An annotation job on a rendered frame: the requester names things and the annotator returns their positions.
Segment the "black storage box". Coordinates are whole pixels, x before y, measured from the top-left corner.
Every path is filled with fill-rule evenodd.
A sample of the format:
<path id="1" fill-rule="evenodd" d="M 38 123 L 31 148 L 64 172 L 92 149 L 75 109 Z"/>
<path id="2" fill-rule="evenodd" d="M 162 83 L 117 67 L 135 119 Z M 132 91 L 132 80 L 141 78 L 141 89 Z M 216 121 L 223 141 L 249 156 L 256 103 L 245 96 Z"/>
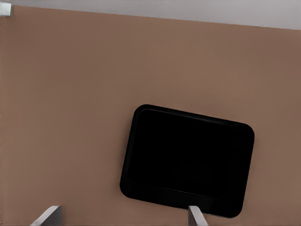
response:
<path id="1" fill-rule="evenodd" d="M 133 115 L 120 190 L 224 218 L 243 208 L 255 140 L 247 124 L 155 105 Z"/>

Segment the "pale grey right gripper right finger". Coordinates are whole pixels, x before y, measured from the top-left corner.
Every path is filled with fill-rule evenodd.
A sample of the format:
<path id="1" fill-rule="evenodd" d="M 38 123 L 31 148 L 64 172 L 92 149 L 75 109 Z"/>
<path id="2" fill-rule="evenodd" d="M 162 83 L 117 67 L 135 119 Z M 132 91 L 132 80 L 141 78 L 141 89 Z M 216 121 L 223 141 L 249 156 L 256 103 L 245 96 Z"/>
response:
<path id="1" fill-rule="evenodd" d="M 208 226 L 208 223 L 198 206 L 188 207 L 188 226 Z"/>

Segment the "silver frame post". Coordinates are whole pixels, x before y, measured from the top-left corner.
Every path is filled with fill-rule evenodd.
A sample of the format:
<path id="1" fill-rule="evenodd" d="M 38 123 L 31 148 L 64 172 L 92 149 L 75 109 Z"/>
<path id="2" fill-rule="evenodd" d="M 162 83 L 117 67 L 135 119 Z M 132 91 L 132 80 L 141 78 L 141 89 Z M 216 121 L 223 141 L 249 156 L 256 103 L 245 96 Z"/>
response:
<path id="1" fill-rule="evenodd" d="M 0 17 L 12 17 L 13 5 L 11 3 L 0 2 Z"/>

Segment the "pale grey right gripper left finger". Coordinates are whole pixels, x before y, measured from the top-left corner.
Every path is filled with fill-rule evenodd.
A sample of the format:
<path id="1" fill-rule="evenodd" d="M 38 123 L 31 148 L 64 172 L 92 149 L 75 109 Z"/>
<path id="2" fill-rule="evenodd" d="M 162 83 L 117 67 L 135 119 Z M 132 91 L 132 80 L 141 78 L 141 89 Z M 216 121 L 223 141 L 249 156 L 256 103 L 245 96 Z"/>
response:
<path id="1" fill-rule="evenodd" d="M 62 226 L 61 206 L 49 207 L 30 226 Z"/>

